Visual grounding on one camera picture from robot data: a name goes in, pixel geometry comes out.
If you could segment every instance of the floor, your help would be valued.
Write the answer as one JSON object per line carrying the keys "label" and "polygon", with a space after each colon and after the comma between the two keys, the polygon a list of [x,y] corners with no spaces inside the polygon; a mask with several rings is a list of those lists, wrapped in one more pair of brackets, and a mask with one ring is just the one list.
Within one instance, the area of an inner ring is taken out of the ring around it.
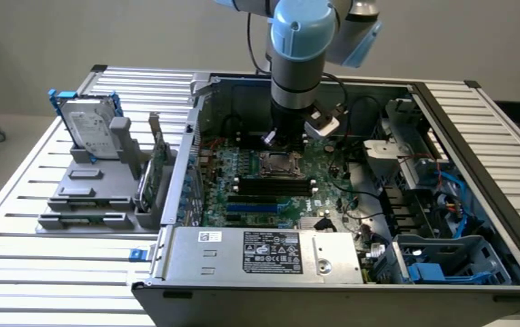
{"label": "floor", "polygon": [[53,116],[0,114],[7,140],[0,143],[0,189],[51,125]]}

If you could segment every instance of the power supply label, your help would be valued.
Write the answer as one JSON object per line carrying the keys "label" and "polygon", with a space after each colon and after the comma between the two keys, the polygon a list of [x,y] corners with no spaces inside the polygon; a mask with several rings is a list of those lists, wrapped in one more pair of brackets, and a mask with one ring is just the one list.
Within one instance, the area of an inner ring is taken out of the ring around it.
{"label": "power supply label", "polygon": [[243,269],[248,274],[302,274],[299,233],[244,232]]}

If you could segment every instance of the white label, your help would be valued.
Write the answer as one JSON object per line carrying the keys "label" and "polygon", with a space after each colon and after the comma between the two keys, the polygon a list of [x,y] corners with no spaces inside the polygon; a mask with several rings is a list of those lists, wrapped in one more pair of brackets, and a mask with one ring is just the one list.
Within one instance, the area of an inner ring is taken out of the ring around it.
{"label": "white label", "polygon": [[222,242],[222,232],[200,232],[199,242]]}
{"label": "white label", "polygon": [[111,131],[103,117],[95,113],[73,112],[70,118],[85,149],[99,159],[118,158]]}

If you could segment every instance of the aluminum extrusion table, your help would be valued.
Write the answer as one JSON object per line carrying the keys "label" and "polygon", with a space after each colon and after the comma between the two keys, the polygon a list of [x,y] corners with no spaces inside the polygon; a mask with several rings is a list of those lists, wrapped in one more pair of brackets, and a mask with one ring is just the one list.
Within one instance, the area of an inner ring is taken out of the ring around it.
{"label": "aluminum extrusion table", "polygon": [[[118,91],[145,149],[154,145],[149,114],[159,112],[165,139],[177,149],[192,110],[192,77],[192,72],[109,67],[91,72],[79,93]],[[520,131],[482,89],[424,82],[520,213]],[[146,278],[150,263],[129,262],[129,254],[158,235],[35,233],[38,214],[71,162],[70,138],[57,118],[0,191],[0,326],[153,326],[130,287]],[[491,326],[520,326],[520,316]]]}

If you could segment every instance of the white wall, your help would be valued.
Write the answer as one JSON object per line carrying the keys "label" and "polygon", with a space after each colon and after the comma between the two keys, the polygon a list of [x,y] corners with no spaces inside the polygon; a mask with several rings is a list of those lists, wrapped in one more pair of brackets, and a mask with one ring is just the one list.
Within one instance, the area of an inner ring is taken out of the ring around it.
{"label": "white wall", "polygon": [[[364,67],[331,72],[476,79],[494,97],[520,99],[520,1],[379,5],[386,26]],[[258,57],[264,35],[256,18]],[[212,0],[0,0],[0,112],[53,114],[47,89],[75,89],[95,63],[251,70],[246,14]]]}

